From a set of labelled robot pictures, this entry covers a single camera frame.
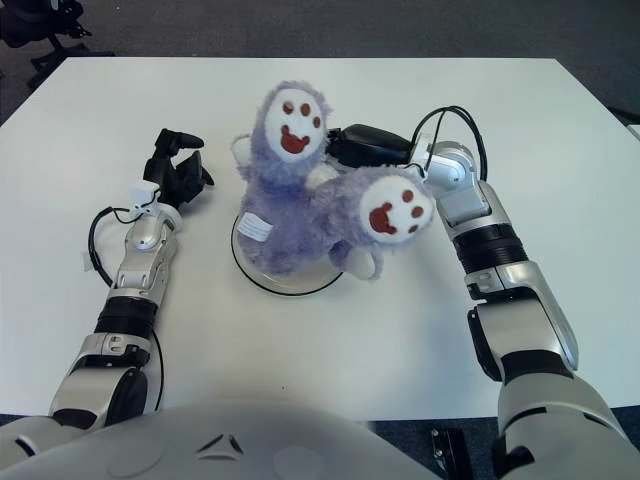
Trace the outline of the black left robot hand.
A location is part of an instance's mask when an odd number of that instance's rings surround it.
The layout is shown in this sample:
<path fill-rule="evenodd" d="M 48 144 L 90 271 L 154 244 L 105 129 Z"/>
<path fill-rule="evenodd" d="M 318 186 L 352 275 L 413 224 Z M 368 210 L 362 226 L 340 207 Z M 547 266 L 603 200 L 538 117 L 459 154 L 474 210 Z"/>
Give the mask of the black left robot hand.
<path fill-rule="evenodd" d="M 155 141 L 155 151 L 146 162 L 143 179 L 159 186 L 158 201 L 179 209 L 199 195 L 204 186 L 214 186 L 214 180 L 203 167 L 200 149 L 204 141 L 194 135 L 162 129 Z M 172 163 L 182 149 L 194 152 L 176 166 Z"/>

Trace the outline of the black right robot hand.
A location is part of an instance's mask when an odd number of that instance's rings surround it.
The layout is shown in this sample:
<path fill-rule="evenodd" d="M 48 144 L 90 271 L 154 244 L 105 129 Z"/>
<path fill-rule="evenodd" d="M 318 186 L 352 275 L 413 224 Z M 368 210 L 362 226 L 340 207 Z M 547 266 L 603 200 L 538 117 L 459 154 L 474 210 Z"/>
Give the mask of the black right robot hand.
<path fill-rule="evenodd" d="M 326 153 L 350 168 L 405 165 L 412 143 L 394 133 L 363 124 L 328 132 Z"/>

